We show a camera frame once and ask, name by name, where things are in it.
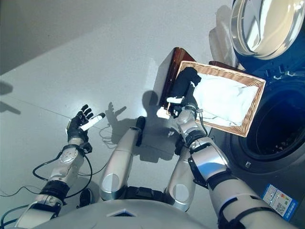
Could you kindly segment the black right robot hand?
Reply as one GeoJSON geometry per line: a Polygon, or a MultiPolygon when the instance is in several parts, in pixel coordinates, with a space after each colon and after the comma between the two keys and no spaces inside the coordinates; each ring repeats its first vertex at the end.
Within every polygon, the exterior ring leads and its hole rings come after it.
{"type": "Polygon", "coordinates": [[[175,82],[166,101],[169,103],[168,112],[174,114],[180,112],[183,107],[193,106],[198,108],[196,99],[193,96],[194,83],[190,82],[175,82]]]}

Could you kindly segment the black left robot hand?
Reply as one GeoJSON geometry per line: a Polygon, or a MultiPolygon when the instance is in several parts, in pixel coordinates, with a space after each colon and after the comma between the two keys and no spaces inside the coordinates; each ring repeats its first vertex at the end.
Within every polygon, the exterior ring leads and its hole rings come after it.
{"type": "Polygon", "coordinates": [[[83,143],[89,141],[88,130],[104,119],[105,113],[94,116],[92,109],[85,104],[78,113],[68,122],[66,134],[68,142],[72,139],[80,139],[83,143]]]}

